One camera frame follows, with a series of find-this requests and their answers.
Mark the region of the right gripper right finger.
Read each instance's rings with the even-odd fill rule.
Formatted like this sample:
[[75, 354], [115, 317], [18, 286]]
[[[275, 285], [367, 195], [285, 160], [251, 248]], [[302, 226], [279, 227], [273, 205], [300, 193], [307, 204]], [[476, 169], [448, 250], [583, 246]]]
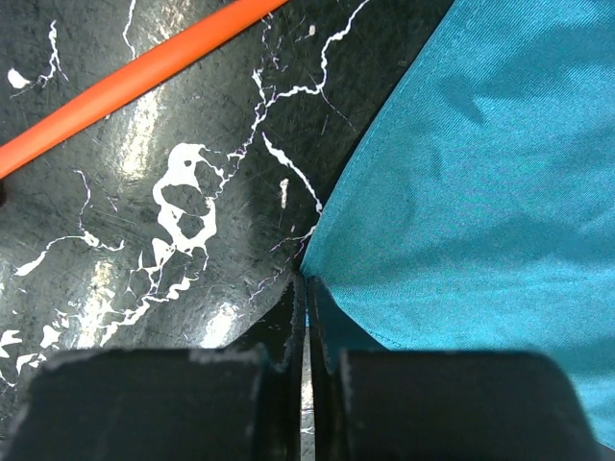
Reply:
[[307, 281], [319, 460], [597, 460], [570, 380], [518, 351], [390, 351]]

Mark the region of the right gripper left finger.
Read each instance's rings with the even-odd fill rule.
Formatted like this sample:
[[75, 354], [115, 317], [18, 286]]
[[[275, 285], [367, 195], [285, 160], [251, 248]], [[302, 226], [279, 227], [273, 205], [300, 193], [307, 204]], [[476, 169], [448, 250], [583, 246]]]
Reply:
[[220, 349], [67, 351], [15, 415], [5, 460], [297, 460], [304, 282]]

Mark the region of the teal cloth napkin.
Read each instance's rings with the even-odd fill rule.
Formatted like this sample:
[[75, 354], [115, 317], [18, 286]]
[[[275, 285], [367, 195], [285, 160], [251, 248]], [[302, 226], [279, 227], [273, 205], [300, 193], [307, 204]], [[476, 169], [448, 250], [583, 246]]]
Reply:
[[302, 264], [393, 350], [525, 350], [614, 443], [614, 5], [456, 1]]

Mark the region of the orange plastic fork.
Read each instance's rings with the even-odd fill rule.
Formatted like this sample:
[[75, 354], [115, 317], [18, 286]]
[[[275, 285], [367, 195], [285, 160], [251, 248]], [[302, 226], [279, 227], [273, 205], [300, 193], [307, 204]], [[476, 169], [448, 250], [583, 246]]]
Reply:
[[128, 62], [1, 147], [1, 177], [168, 80], [285, 0], [233, 1]]

